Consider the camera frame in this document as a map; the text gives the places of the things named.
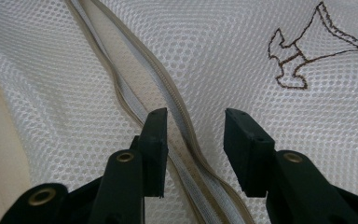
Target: fabric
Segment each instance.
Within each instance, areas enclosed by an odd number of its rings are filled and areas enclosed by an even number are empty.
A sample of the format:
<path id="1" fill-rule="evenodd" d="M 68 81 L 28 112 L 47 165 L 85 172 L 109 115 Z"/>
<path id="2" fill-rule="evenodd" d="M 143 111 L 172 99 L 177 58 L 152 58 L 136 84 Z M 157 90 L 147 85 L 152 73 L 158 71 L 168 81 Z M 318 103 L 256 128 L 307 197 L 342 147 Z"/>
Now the fabric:
<path id="1" fill-rule="evenodd" d="M 241 193 L 223 151 L 227 107 L 249 113 L 276 149 L 304 153 L 332 184 L 358 194 L 358 1 L 102 3 L 167 69 L 204 157 L 255 223 L 269 223 L 268 214 L 264 200 Z M 140 132 L 62 1 L 0 2 L 0 86 L 34 185 L 76 189 Z M 167 182 L 148 221 L 194 222 L 174 173 Z"/>

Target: black metal part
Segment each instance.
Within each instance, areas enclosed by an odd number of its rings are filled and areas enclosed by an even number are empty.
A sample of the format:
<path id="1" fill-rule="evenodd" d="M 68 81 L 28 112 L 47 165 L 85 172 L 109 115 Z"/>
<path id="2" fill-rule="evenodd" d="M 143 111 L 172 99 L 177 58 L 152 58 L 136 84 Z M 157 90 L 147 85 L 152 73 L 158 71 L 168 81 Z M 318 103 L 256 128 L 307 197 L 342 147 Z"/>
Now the black metal part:
<path id="1" fill-rule="evenodd" d="M 29 189 L 0 223 L 144 223 L 144 196 L 163 196 L 167 155 L 167 109 L 162 108 L 149 114 L 130 149 L 109 158 L 102 177 L 71 193 L 62 184 Z"/>
<path id="2" fill-rule="evenodd" d="M 268 144 L 260 146 L 258 136 Z M 358 224 L 358 196 L 329 184 L 305 155 L 276 152 L 273 140 L 248 114 L 226 111 L 224 142 L 246 195 L 263 197 L 268 192 L 271 223 Z"/>
<path id="3" fill-rule="evenodd" d="M 89 224 L 144 223 L 142 155 L 121 150 L 110 156 Z"/>
<path id="4" fill-rule="evenodd" d="M 224 150 L 246 196 L 266 197 L 274 146 L 275 141 L 250 115 L 226 110 Z"/>

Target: embroidered logo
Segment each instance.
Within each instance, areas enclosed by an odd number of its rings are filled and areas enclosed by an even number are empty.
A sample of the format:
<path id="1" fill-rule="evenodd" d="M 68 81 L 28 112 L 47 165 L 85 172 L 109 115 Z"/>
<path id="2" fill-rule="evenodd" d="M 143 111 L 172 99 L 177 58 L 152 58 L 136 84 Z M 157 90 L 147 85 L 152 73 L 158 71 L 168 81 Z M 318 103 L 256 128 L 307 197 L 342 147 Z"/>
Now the embroidered logo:
<path id="1" fill-rule="evenodd" d="M 312 45 L 315 42 L 315 34 L 318 40 L 328 39 L 329 45 Z M 281 73 L 275 78 L 278 84 L 286 89 L 308 88 L 307 80 L 299 73 L 306 64 L 338 54 L 358 51 L 358 39 L 342 32 L 333 24 L 324 2 L 315 8 L 309 24 L 301 35 L 293 43 L 286 45 L 284 42 L 282 30 L 278 28 L 268 44 L 268 56 L 278 62 Z"/>

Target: beige zipper trim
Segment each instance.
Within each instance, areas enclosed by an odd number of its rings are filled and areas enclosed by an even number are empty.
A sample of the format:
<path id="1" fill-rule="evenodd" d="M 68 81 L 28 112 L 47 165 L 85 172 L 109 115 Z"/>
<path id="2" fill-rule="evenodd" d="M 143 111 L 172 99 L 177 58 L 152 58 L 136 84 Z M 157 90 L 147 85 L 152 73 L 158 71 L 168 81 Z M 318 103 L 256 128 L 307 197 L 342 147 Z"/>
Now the beige zipper trim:
<path id="1" fill-rule="evenodd" d="M 70 11 L 72 12 L 72 15 L 75 17 L 76 21 L 79 23 L 79 26 L 84 31 L 84 34 L 86 38 L 88 39 L 89 43 L 91 44 L 91 48 L 94 50 L 96 55 L 101 59 L 101 62 L 103 64 L 103 67 L 108 71 L 108 73 L 112 74 L 112 77 L 114 79 L 114 85 L 115 85 L 115 93 L 117 96 L 117 100 L 120 103 L 120 105 L 123 107 L 124 111 L 135 121 L 137 125 L 139 125 L 141 128 L 144 126 L 143 122 L 136 116 L 135 113 L 132 112 L 131 108 L 127 104 L 127 102 L 124 100 L 123 94 L 121 90 L 118 87 L 117 83 L 117 74 L 115 72 L 115 69 L 111 67 L 111 64 L 109 63 L 109 60 L 106 58 L 106 56 L 101 52 L 98 45 L 95 43 L 95 40 L 88 29 L 88 26 L 86 23 L 82 20 L 81 16 L 77 13 L 75 7 L 71 3 L 71 0 L 65 0 L 66 5 L 69 7 Z M 198 223 L 205 223 L 205 221 L 202 218 L 202 215 L 200 214 L 199 209 L 194 204 L 192 198 L 190 197 L 188 191 L 186 188 L 184 188 L 183 180 L 180 178 L 179 172 L 176 168 L 176 166 L 173 165 L 173 162 L 170 157 L 168 157 L 170 160 L 170 163 L 172 164 L 172 168 L 174 171 L 174 174 L 178 177 L 180 184 L 182 185 L 182 191 L 185 193 L 185 196 L 187 198 L 187 201 L 189 202 L 189 205 L 191 207 L 191 210 L 193 211 L 194 217 L 197 219 Z"/>
<path id="2" fill-rule="evenodd" d="M 252 216 L 249 213 L 249 210 L 246 204 L 243 202 L 241 197 L 236 193 L 236 191 L 220 178 L 217 174 L 214 173 L 212 167 L 208 164 L 206 159 L 203 157 L 200 146 L 198 144 L 195 131 L 193 128 L 193 124 L 190 120 L 190 116 L 188 115 L 187 110 L 185 109 L 185 103 L 183 99 L 180 97 L 179 90 L 176 89 L 171 77 L 169 76 L 168 72 L 165 70 L 164 66 L 159 62 L 159 60 L 154 56 L 154 54 L 130 31 L 129 28 L 116 16 L 112 13 L 112 11 L 106 7 L 104 4 L 97 0 L 92 0 L 92 2 L 100 8 L 105 15 L 112 20 L 112 22 L 116 25 L 116 27 L 128 38 L 128 40 L 136 47 L 139 52 L 145 57 L 145 59 L 150 63 L 152 68 L 158 74 L 162 82 L 165 84 L 168 92 L 170 93 L 171 97 L 173 98 L 176 106 L 179 109 L 179 112 L 182 115 L 182 118 L 185 121 L 186 128 L 190 134 L 190 145 L 193 150 L 190 150 L 190 153 L 193 155 L 195 161 L 199 162 L 201 168 L 204 168 L 210 175 L 216 178 L 223 186 L 227 194 L 233 199 L 234 203 L 236 204 L 237 208 L 240 210 L 241 216 L 246 223 L 254 223 Z"/>

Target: stitched outline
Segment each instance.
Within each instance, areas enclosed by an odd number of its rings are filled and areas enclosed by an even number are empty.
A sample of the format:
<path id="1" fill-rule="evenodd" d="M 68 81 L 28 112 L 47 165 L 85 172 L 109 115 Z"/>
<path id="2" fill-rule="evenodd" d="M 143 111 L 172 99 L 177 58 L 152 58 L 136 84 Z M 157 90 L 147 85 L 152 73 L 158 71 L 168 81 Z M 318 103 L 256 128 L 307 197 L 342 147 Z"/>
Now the stitched outline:
<path id="1" fill-rule="evenodd" d="M 327 32 L 329 32 L 332 36 L 335 36 L 337 37 L 338 39 L 341 39 L 353 46 L 356 47 L 356 49 L 347 49 L 347 50 L 342 50 L 342 51 L 339 51 L 337 53 L 332 53 L 332 54 L 327 54 L 327 55 L 324 55 L 324 56 L 320 56 L 320 57 L 317 57 L 317 58 L 314 58 L 314 59 L 307 59 L 304 55 L 304 53 L 302 52 L 302 50 L 298 47 L 297 45 L 297 41 L 300 40 L 303 35 L 307 32 L 307 30 L 310 28 L 310 26 L 312 25 L 313 23 L 313 19 L 315 18 L 316 16 L 316 13 L 319 14 L 319 18 L 324 26 L 324 28 L 327 30 Z M 296 51 L 297 51 L 297 54 L 289 57 L 288 59 L 285 59 L 284 61 L 281 62 L 281 60 L 271 54 L 271 44 L 273 42 L 273 40 L 275 39 L 275 37 L 277 36 L 277 34 L 279 34 L 281 36 L 281 42 L 279 43 L 279 46 L 282 48 L 282 49 L 289 49 L 291 47 L 295 47 L 296 48 Z M 302 68 L 303 66 L 307 65 L 308 63 L 313 63 L 317 60 L 320 60 L 320 59 L 324 59 L 324 58 L 327 58 L 327 57 L 333 57 L 333 56 L 336 56 L 338 54 L 342 54 L 342 53 L 346 53 L 346 52 L 351 52 L 351 51 L 358 51 L 358 39 L 355 38 L 354 36 L 352 35 L 348 35 L 344 32 L 342 32 L 341 30 L 339 30 L 335 25 L 334 23 L 332 22 L 331 20 L 331 17 L 327 11 L 327 8 L 326 6 L 324 5 L 324 2 L 321 2 L 314 10 L 313 14 L 312 14 L 312 17 L 310 19 L 310 22 L 308 23 L 308 25 L 304 28 L 303 32 L 301 33 L 301 35 L 295 39 L 291 44 L 289 45 L 284 45 L 283 43 L 285 42 L 285 39 L 284 39 L 284 36 L 282 34 L 282 30 L 281 28 L 278 28 L 274 35 L 272 36 L 272 38 L 270 39 L 269 43 L 268 43 L 268 57 L 270 59 L 275 59 L 277 60 L 278 62 L 278 65 L 280 66 L 281 68 L 281 74 L 277 77 L 275 77 L 275 79 L 277 80 L 278 84 L 282 87 L 282 88 L 286 88 L 286 89 L 289 89 L 289 90 L 306 90 L 308 88 L 308 82 L 307 80 L 301 76 L 300 74 L 298 74 L 298 70 L 300 68 Z M 296 57 L 298 56 L 301 56 L 301 58 L 305 61 L 303 63 L 301 63 L 300 65 L 298 65 L 295 69 L 294 69 L 294 72 L 291 74 L 292 77 L 296 78 L 300 78 L 302 83 L 303 83 L 303 86 L 302 87 L 296 87 L 296 86 L 287 86 L 287 85 L 284 85 L 280 82 L 280 79 L 285 75 L 284 73 L 284 70 L 283 70 L 283 65 L 286 64 L 286 63 L 289 63 L 291 62 L 293 59 L 295 59 Z"/>

